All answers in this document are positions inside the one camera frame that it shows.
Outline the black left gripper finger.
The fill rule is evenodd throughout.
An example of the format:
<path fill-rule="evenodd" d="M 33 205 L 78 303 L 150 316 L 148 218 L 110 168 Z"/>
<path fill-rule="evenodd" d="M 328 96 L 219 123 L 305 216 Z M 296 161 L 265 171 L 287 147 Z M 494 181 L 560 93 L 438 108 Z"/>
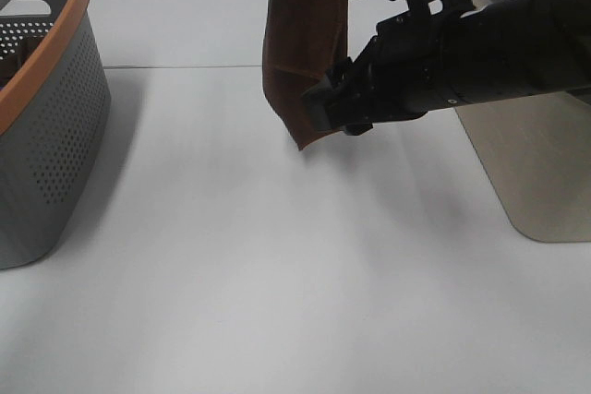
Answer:
<path fill-rule="evenodd" d="M 348 87 L 345 72 L 329 70 L 303 94 L 302 102 L 315 131 L 342 130 L 354 123 Z"/>

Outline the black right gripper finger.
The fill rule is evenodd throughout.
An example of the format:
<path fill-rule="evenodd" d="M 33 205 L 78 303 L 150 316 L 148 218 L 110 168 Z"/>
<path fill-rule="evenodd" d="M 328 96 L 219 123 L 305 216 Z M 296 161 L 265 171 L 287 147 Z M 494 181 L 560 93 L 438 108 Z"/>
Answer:
<path fill-rule="evenodd" d="M 343 125 L 341 131 L 347 136 L 361 136 L 373 128 L 371 123 L 355 123 Z"/>

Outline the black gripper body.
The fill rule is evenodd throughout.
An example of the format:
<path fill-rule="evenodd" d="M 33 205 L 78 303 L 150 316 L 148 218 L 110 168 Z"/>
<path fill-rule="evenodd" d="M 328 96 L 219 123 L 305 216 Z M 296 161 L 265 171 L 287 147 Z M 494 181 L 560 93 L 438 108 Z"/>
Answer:
<path fill-rule="evenodd" d="M 376 26 L 361 53 L 344 61 L 354 124 L 415 120 L 446 106 L 439 34 L 439 19 L 428 8 Z"/>

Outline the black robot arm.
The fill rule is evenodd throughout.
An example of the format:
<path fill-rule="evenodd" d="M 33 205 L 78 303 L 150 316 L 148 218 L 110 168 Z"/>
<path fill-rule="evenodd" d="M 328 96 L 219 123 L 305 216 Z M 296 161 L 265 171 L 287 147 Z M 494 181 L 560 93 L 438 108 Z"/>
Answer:
<path fill-rule="evenodd" d="M 316 131 L 557 91 L 590 96 L 590 0 L 405 0 L 302 98 Z"/>

